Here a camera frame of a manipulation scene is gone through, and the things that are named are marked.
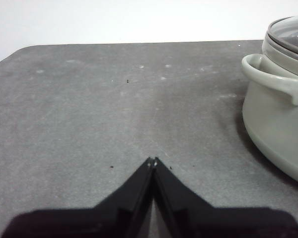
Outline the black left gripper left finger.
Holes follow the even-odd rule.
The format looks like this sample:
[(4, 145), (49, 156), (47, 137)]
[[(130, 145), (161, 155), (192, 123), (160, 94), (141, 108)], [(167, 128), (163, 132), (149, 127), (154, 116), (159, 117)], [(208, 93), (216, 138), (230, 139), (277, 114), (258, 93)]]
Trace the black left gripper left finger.
[(137, 238), (147, 233), (154, 159), (91, 208), (45, 209), (15, 216), (4, 238)]

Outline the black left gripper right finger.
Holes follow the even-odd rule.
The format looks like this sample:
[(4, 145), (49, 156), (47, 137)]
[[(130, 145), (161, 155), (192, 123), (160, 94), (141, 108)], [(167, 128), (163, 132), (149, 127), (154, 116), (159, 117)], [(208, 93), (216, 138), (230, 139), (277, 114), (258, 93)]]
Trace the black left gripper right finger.
[(153, 160), (154, 199), (174, 238), (298, 238), (298, 223), (268, 207), (214, 207)]

